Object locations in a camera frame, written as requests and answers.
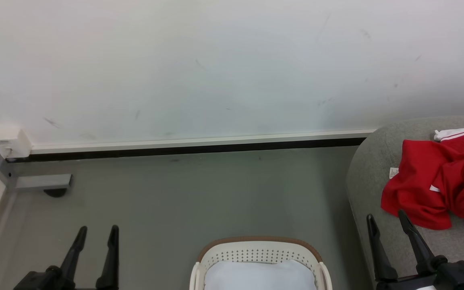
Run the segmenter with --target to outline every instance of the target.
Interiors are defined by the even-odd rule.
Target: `white basket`
[[[306,242],[282,237],[237,237],[208,244],[193,267],[189,290],[204,290],[205,274],[219,261],[277,264],[289,259],[313,272],[317,290],[332,290],[329,272],[319,253]]]

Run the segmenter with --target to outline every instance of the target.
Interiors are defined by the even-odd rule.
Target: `white fabric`
[[[436,191],[437,193],[440,192],[440,189],[438,187],[436,187],[436,186],[433,186],[433,185],[431,185],[431,187],[429,187],[429,190],[430,191]]]
[[[278,264],[217,262],[205,275],[205,290],[316,290],[315,276],[294,260]]]
[[[436,133],[434,135],[434,139],[436,141],[450,140],[450,139],[464,136],[464,128],[441,130],[441,131],[435,130],[434,132]]]

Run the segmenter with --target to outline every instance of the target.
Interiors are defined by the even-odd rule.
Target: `gray floor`
[[[0,289],[30,270],[59,266],[88,226],[75,281],[93,288],[106,240],[120,227],[120,288],[186,290],[199,251],[214,239],[276,235],[320,252],[337,290],[370,281],[346,198],[356,147],[206,153],[17,165],[20,176],[74,174],[54,199],[20,193],[0,246]]]

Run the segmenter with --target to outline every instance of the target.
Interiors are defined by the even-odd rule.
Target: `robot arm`
[[[28,272],[14,290],[75,290],[74,274],[78,257],[85,244],[87,227],[82,226],[72,243],[62,266],[49,266],[45,272]],[[119,228],[112,226],[108,239],[108,252],[96,290],[118,290]]]
[[[398,217],[409,237],[416,258],[417,275],[399,278],[392,268],[379,239],[381,233],[375,219],[366,217],[372,248],[377,290],[464,290],[464,261],[449,263],[443,255],[433,255],[418,230],[401,209]]]

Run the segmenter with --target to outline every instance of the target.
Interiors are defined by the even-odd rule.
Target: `electrical outlet box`
[[[21,158],[28,157],[30,152],[31,143],[21,128],[14,126],[0,127],[1,156],[4,158]]]

